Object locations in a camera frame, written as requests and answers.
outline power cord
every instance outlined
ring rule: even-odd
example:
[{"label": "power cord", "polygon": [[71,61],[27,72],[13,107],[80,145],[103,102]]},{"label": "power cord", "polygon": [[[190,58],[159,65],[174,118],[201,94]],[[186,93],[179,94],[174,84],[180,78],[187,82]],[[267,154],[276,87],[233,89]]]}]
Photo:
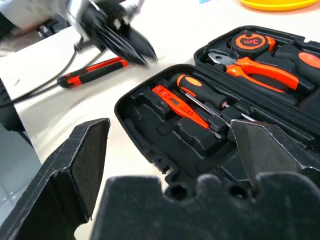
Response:
[{"label": "power cord", "polygon": [[[41,84],[40,86],[32,89],[31,91],[29,91],[29,92],[27,92],[27,93],[19,96],[18,98],[14,99],[14,100],[6,103],[6,104],[0,105],[0,109],[1,109],[1,108],[9,107],[9,106],[11,106],[11,105],[13,105],[13,104],[17,104],[17,103],[23,102],[23,101],[28,100],[28,99],[31,99],[31,98],[33,98],[33,97],[36,97],[36,96],[38,96],[38,95],[41,95],[41,94],[43,94],[43,93],[45,93],[45,92],[48,92],[49,90],[54,89],[55,87],[57,87],[57,86],[58,86],[58,83],[55,83],[55,84],[53,84],[53,85],[51,85],[51,86],[49,86],[49,87],[47,87],[47,88],[45,88],[45,89],[42,89],[42,90],[38,91],[39,89],[41,89],[41,88],[43,88],[44,86],[46,86],[46,85],[48,85],[49,83],[51,83],[52,81],[56,80],[59,76],[61,76],[61,75],[71,66],[71,64],[74,62],[74,60],[75,60],[75,58],[76,58],[76,56],[77,56],[78,48],[79,48],[78,46],[81,45],[81,44],[83,44],[83,39],[81,39],[79,43],[77,43],[77,44],[74,45],[74,52],[73,52],[73,54],[72,54],[72,57],[70,58],[68,64],[67,64],[59,73],[57,73],[54,77],[50,78],[49,80],[47,80],[46,82],[44,82],[44,83]],[[97,59],[99,59],[104,53],[105,53],[105,51],[100,52],[100,53],[99,53],[97,56],[95,56],[90,62],[88,62],[88,63],[84,66],[84,68],[87,67],[87,66],[89,66],[89,65],[91,65],[92,63],[94,63],[94,62],[95,62]]]}]

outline yellow plate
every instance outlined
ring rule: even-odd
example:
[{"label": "yellow plate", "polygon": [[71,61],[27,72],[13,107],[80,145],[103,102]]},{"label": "yellow plate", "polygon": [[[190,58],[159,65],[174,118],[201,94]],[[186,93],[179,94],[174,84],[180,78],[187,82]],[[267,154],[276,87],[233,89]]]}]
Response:
[{"label": "yellow plate", "polygon": [[244,5],[266,11],[286,11],[301,9],[318,3],[320,0],[240,0]]}]

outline tool case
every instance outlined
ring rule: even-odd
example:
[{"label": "tool case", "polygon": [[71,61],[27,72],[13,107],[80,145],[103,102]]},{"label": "tool case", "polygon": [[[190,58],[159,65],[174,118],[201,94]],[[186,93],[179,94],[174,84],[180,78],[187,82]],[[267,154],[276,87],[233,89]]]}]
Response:
[{"label": "tool case", "polygon": [[[215,109],[225,120],[242,119],[241,112],[260,122],[279,126],[294,139],[307,154],[320,159],[320,86],[308,94],[288,91],[297,104],[288,104],[252,84],[241,81],[225,72],[224,66],[208,59],[208,53],[223,53],[238,58],[228,47],[233,36],[250,31],[270,36],[276,46],[293,44],[307,53],[320,57],[320,43],[304,42],[304,37],[259,26],[238,27],[209,42],[194,54],[195,66],[178,64],[149,78],[124,95],[115,106],[115,114],[121,125],[145,158],[161,172],[170,186],[183,184],[186,188],[196,183],[197,177],[211,173],[224,182],[246,185],[249,183],[243,167],[233,132],[221,127],[224,123],[211,116],[186,98],[177,86],[177,74],[187,74],[210,86],[220,95],[227,96],[228,104],[223,110]],[[269,56],[257,56],[257,62],[278,66],[296,73],[293,62],[272,61]],[[162,85],[184,100],[210,126],[220,129],[218,139],[211,130],[205,129],[187,117],[176,114],[153,88]]]}]

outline white table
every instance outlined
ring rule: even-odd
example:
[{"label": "white table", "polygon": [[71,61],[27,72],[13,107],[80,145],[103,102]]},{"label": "white table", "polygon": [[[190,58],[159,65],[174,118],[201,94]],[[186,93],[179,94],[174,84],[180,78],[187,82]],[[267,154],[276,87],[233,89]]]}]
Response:
[{"label": "white table", "polygon": [[[290,12],[262,12],[243,7],[238,0],[147,0],[142,13],[132,23],[153,45],[159,64],[150,69],[130,67],[101,77],[73,90],[56,88],[39,97],[16,104],[40,161],[85,121],[110,118],[104,175],[163,176],[140,154],[114,114],[118,99],[152,75],[174,64],[193,64],[193,54],[218,36],[244,25],[257,25],[305,36],[320,42],[319,4]],[[60,33],[0,59],[0,77],[12,99],[39,86],[59,72],[69,61],[73,44],[79,40],[74,29]],[[99,51],[95,48],[77,56],[70,71],[81,68]],[[114,55],[107,52],[98,62]],[[78,240],[89,238],[93,222],[76,231]]]}]

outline pliers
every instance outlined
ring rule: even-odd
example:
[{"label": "pliers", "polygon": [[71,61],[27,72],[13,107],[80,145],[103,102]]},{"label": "pliers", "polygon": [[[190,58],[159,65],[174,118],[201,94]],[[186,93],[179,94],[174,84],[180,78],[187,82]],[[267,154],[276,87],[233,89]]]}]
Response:
[{"label": "pliers", "polygon": [[253,61],[248,57],[234,59],[226,55],[212,52],[209,53],[208,56],[214,63],[225,65],[226,73],[236,77],[237,79],[246,81],[256,89],[276,98],[280,98],[291,105],[298,104],[295,97],[272,85],[258,81],[249,75],[258,74],[270,77],[283,83],[288,88],[301,93],[309,93],[315,89],[315,85],[300,76],[294,75],[275,66]]}]

